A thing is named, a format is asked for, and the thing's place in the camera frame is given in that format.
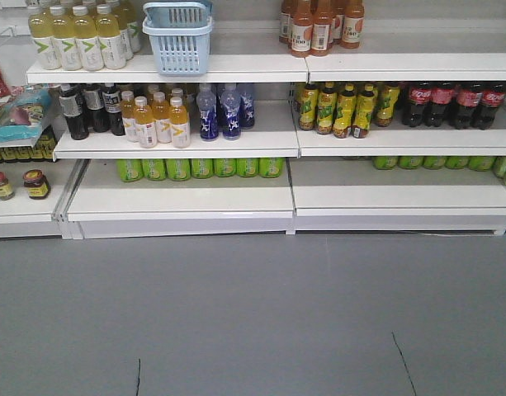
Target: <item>coca-cola bottle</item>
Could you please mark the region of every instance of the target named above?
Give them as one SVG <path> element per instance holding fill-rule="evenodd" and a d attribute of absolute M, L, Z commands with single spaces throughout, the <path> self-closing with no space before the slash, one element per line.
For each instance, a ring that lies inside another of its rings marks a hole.
<path fill-rule="evenodd" d="M 451 118 L 451 125 L 457 130 L 469 128 L 471 117 L 482 98 L 481 82 L 463 82 L 456 97 L 456 114 Z"/>
<path fill-rule="evenodd" d="M 480 104 L 473 113 L 473 128 L 487 130 L 494 121 L 494 115 L 504 101 L 505 86 L 503 82 L 489 82 L 482 92 Z"/>
<path fill-rule="evenodd" d="M 421 125 L 423 112 L 431 99 L 432 84 L 429 81 L 417 81 L 410 84 L 409 99 L 405 104 L 401 122 L 411 128 Z"/>
<path fill-rule="evenodd" d="M 449 81 L 436 82 L 431 93 L 431 101 L 425 111 L 426 126 L 440 126 L 451 103 L 455 83 Z"/>

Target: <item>light blue basket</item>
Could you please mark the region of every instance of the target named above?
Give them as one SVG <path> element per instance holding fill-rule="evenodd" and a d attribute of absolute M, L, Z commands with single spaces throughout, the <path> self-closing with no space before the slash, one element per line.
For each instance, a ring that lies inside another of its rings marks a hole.
<path fill-rule="evenodd" d="M 206 0 L 147 2 L 143 9 L 143 32 L 149 35 L 158 72 L 169 76 L 206 73 L 214 26 L 212 4 Z"/>

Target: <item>jar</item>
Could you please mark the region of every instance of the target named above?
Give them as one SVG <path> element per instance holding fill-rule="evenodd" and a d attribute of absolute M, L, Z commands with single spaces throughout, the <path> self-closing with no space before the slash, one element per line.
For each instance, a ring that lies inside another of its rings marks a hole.
<path fill-rule="evenodd" d="M 23 186 L 27 189 L 29 198 L 32 200 L 43 200 L 51 191 L 47 178 L 39 169 L 32 169 L 24 173 Z"/>
<path fill-rule="evenodd" d="M 14 196 L 14 190 L 8 182 L 5 173 L 0 172 L 0 200 L 10 200 Z"/>

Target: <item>gray floor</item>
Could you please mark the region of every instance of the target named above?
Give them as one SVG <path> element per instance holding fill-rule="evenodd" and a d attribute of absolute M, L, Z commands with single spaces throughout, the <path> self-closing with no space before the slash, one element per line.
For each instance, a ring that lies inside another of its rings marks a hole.
<path fill-rule="evenodd" d="M 506 236 L 0 241 L 0 396 L 506 396 Z"/>

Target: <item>cola bottle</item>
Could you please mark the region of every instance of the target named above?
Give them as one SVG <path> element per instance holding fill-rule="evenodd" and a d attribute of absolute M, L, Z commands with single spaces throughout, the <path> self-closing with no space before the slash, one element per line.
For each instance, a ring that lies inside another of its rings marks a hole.
<path fill-rule="evenodd" d="M 503 82 L 488 82 L 487 87 L 482 92 L 480 104 L 473 113 L 473 128 L 487 130 L 494 121 L 494 115 L 504 101 L 505 86 Z"/>
<path fill-rule="evenodd" d="M 405 103 L 401 122 L 411 128 L 421 125 L 423 112 L 431 99 L 432 84 L 429 81 L 417 81 L 410 84 L 409 99 Z"/>

